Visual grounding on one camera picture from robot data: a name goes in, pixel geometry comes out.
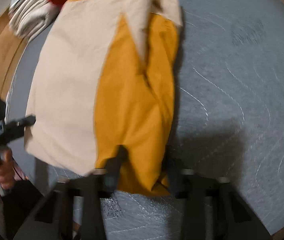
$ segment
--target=finger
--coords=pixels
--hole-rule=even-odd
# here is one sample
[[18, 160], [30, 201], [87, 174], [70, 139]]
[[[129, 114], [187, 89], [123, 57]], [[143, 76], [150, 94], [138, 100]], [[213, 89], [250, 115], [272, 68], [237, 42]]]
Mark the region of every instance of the finger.
[[0, 165], [0, 176], [5, 176], [7, 173], [13, 171], [13, 162]]
[[14, 176], [15, 173], [10, 171], [6, 173], [4, 176], [0, 176], [0, 183], [5, 183], [14, 180]]
[[1, 183], [1, 187], [3, 189], [12, 189], [15, 185], [15, 181], [12, 180], [12, 181], [9, 181], [9, 182], [6, 182], [6, 183]]
[[4, 155], [3, 163], [12, 161], [12, 150], [9, 147], [7, 146], [1, 147], [0, 152]]

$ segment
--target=beige fabric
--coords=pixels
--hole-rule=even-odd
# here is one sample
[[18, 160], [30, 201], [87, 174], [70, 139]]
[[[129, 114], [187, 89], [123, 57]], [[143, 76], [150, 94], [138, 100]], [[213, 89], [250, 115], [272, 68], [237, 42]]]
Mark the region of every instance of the beige fabric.
[[164, 16], [164, 18], [171, 20], [180, 28], [183, 22], [181, 8], [178, 4], [178, 0], [154, 0], [152, 3], [152, 12]]
[[[35, 114], [37, 122], [26, 131], [28, 153], [80, 175], [94, 168], [94, 104], [104, 60], [122, 14], [145, 60], [151, 3], [79, 0], [64, 5], [42, 48], [31, 86], [26, 114]], [[172, 13], [178, 10], [177, 2]]]
[[30, 42], [48, 27], [59, 11], [48, 0], [25, 0], [12, 15], [9, 26], [16, 36]]

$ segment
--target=black cable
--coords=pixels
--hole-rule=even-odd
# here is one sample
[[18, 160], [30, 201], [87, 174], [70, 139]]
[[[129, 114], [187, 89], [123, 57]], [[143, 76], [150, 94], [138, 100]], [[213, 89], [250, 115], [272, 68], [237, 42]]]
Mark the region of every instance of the black cable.
[[20, 174], [17, 172], [17, 170], [15, 169], [14, 166], [13, 166], [13, 169], [15, 170], [15, 173], [18, 174], [18, 176], [20, 177], [20, 179], [23, 180], [22, 177], [21, 177]]

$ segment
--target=gray carpet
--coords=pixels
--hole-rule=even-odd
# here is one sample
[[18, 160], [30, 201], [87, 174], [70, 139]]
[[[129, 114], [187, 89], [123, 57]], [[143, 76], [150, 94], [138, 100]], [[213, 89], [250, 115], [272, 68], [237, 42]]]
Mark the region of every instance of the gray carpet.
[[[271, 234], [284, 226], [284, 5], [280, 0], [180, 0], [185, 29], [175, 66], [176, 117], [170, 144], [209, 177], [228, 176]], [[9, 118], [25, 114], [49, 29], [18, 66]], [[11, 145], [45, 193], [58, 175], [23, 141]], [[178, 239], [183, 202], [116, 192], [103, 201], [108, 239]], [[80, 207], [76, 206], [79, 221]]]

